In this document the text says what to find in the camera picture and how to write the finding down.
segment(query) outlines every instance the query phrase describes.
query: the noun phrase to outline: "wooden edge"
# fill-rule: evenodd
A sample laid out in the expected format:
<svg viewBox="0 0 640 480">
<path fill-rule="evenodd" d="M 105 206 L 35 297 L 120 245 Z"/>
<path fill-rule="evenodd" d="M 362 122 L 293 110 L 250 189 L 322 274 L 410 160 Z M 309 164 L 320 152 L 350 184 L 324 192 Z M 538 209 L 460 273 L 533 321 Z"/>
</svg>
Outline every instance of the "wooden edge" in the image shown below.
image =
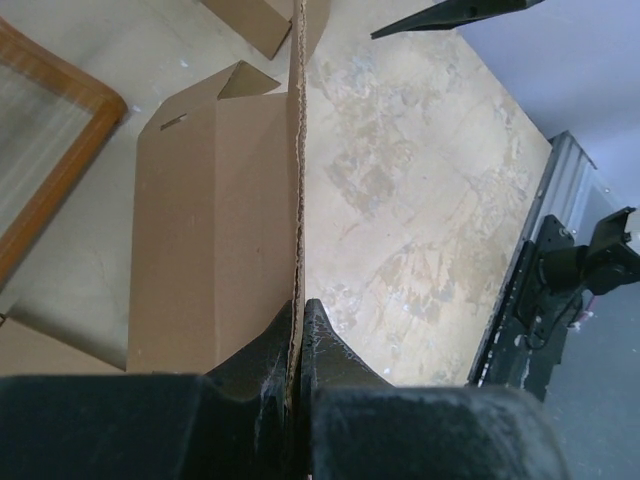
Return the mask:
<svg viewBox="0 0 640 480">
<path fill-rule="evenodd" d="M 120 118 L 119 110 L 114 110 L 111 104 L 103 103 L 0 237 L 0 286 L 7 281 Z"/>
<path fill-rule="evenodd" d="M 16 68 L 17 71 L 55 93 L 92 111 L 99 110 L 105 102 L 109 103 L 111 110 L 117 113 L 118 121 L 127 113 L 127 104 L 114 90 L 41 47 L 13 28 L 2 17 L 0 17 L 0 45 L 3 45 L 0 49 L 0 61 L 5 58 L 10 67 Z M 14 46 L 13 52 L 7 48 L 8 45 Z M 18 59 L 23 64 L 25 61 L 32 60 L 35 66 L 32 65 L 28 70 L 20 69 L 19 64 L 14 67 Z M 95 97 L 99 97 L 101 101 L 96 101 Z"/>
</svg>

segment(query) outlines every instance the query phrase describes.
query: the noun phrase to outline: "cardboard box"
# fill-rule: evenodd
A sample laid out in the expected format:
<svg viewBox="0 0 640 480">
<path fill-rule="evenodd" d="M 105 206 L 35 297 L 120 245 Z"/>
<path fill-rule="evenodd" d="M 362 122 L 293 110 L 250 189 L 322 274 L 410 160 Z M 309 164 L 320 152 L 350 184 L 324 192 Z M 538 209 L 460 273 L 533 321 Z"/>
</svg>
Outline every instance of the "cardboard box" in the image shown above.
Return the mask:
<svg viewBox="0 0 640 480">
<path fill-rule="evenodd" d="M 122 370 L 15 320 L 0 320 L 0 376 L 117 373 Z"/>
<path fill-rule="evenodd" d="M 202 3 L 269 59 L 275 57 L 291 30 L 294 0 L 202 0 Z M 308 58 L 327 24 L 330 0 L 307 0 L 307 3 L 314 9 L 307 16 Z"/>
<path fill-rule="evenodd" d="M 288 94 L 266 94 L 277 82 L 240 62 L 169 98 L 140 134 L 130 372 L 209 371 L 303 299 L 296 6 Z"/>
</svg>

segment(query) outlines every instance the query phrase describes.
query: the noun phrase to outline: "black wire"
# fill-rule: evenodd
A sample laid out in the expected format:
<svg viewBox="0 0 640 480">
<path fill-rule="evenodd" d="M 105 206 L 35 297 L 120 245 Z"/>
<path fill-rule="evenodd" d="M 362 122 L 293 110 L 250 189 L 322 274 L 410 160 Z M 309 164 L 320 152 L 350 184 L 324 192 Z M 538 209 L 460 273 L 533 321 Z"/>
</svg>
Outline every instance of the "black wire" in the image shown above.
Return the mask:
<svg viewBox="0 0 640 480">
<path fill-rule="evenodd" d="M 551 336 L 553 335 L 554 330 L 560 324 L 562 317 L 564 317 L 567 314 L 567 312 L 569 311 L 573 303 L 576 301 L 576 299 L 582 296 L 582 292 L 584 292 L 584 286 L 581 285 L 578 287 L 578 289 L 575 292 L 573 292 L 573 295 L 571 295 L 571 298 L 569 299 L 567 304 L 562 308 L 562 311 L 553 320 L 553 324 L 551 325 L 551 330 L 547 334 L 547 338 L 545 338 L 540 345 L 536 345 L 536 346 L 531 345 L 530 337 L 531 335 L 533 335 L 533 333 L 525 337 L 525 342 L 529 350 L 542 350 L 544 347 L 547 346 L 547 343 L 549 343 L 549 340 L 551 339 Z M 574 324 L 578 320 L 578 317 L 580 316 L 581 313 L 582 313 L 582 308 L 580 306 L 576 308 L 576 313 L 573 315 L 573 318 L 571 318 L 567 326 Z"/>
</svg>

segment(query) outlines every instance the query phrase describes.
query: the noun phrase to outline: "white wall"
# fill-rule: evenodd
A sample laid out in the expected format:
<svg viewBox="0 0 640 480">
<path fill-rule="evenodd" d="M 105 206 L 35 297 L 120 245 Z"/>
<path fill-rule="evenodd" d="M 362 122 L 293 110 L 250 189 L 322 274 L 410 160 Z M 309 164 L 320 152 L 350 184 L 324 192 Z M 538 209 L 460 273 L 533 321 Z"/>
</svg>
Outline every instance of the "white wall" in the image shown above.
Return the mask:
<svg viewBox="0 0 640 480">
<path fill-rule="evenodd" d="M 461 33 L 547 137 L 570 130 L 640 205 L 640 1 L 546 0 Z"/>
</svg>

